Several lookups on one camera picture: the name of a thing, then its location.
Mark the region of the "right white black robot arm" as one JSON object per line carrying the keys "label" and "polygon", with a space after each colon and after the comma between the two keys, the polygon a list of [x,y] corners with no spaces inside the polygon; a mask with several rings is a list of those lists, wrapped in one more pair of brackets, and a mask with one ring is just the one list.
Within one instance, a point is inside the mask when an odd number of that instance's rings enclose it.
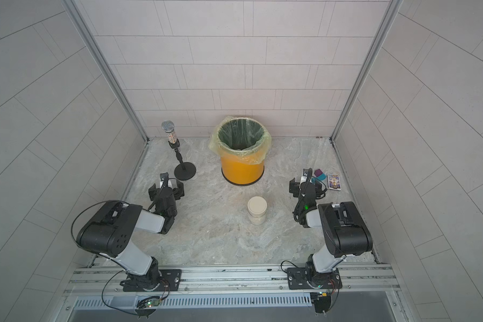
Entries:
{"label": "right white black robot arm", "polygon": [[348,256],[370,252],[373,240],[353,202],[317,204],[317,195],[322,192],[321,185],[308,177],[289,182],[289,193],[297,198],[294,220],[304,228],[321,228],[325,240],[295,275],[301,286],[336,290],[342,288],[338,266]]}

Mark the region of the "cream jar lid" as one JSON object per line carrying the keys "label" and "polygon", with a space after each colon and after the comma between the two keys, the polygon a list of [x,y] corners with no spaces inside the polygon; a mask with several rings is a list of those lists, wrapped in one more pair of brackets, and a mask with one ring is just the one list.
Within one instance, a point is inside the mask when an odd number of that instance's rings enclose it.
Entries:
{"label": "cream jar lid", "polygon": [[248,201],[248,211],[254,217],[263,216],[266,213],[267,208],[267,201],[263,197],[255,196]]}

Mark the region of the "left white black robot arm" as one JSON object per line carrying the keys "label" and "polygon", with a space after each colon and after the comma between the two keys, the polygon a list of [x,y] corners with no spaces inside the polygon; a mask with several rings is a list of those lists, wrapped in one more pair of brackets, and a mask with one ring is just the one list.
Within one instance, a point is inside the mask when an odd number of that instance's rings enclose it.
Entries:
{"label": "left white black robot arm", "polygon": [[185,195],[184,185],[162,177],[160,186],[149,188],[148,210],[124,201],[106,201],[80,229],[76,244],[92,254],[112,260],[126,271],[120,282],[124,292],[177,291],[182,271],[161,270],[158,260],[137,247],[131,237],[135,230],[165,235],[177,216],[176,201]]}

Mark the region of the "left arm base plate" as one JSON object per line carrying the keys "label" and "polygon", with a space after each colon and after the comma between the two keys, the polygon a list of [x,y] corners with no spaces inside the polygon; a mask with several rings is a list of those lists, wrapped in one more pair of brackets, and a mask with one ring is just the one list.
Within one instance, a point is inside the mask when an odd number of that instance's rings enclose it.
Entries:
{"label": "left arm base plate", "polygon": [[120,282],[123,292],[162,292],[177,291],[181,281],[182,270],[151,269],[145,275],[128,273]]}

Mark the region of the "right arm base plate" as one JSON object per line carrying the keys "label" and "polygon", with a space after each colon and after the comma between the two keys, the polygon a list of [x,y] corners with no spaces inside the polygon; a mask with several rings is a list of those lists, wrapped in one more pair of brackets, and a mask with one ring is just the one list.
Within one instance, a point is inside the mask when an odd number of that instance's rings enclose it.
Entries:
{"label": "right arm base plate", "polygon": [[339,270],[319,273],[313,268],[287,268],[288,287],[290,290],[338,290],[343,287]]}

